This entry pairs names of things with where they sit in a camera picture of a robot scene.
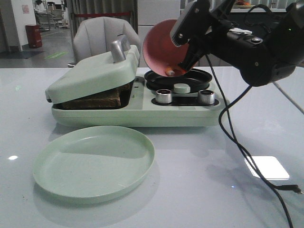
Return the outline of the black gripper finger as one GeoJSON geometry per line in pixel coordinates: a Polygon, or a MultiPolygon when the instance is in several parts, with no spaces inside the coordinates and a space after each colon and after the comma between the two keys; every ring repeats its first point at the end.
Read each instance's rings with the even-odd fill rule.
{"type": "Polygon", "coordinates": [[[210,27],[210,3],[208,0],[190,2],[170,31],[176,47],[186,44],[193,36],[205,34],[210,27]]]}
{"type": "Polygon", "coordinates": [[[186,52],[185,58],[178,64],[178,66],[184,71],[190,71],[193,66],[204,56],[206,55],[206,50],[203,48],[189,45],[189,48],[186,52]]]}

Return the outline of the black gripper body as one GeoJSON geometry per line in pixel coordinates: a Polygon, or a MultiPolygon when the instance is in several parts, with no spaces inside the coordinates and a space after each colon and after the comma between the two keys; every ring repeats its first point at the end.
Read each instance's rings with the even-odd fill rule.
{"type": "Polygon", "coordinates": [[[287,14],[265,38],[232,32],[232,23],[226,17],[232,5],[226,0],[210,12],[210,27],[205,34],[193,36],[189,45],[228,62],[251,86],[289,76],[297,65],[297,4],[288,6],[287,14]]]}

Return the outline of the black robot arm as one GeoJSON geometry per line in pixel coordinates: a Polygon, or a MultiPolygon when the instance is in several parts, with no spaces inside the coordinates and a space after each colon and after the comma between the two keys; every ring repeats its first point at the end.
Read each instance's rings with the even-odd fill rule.
{"type": "Polygon", "coordinates": [[[240,71],[251,86],[263,86],[291,75],[304,60],[304,2],[287,7],[287,14],[264,38],[234,32],[228,15],[234,1],[226,0],[213,11],[209,1],[191,2],[170,31],[177,47],[188,44],[179,66],[189,71],[203,56],[213,54],[240,71]]]}

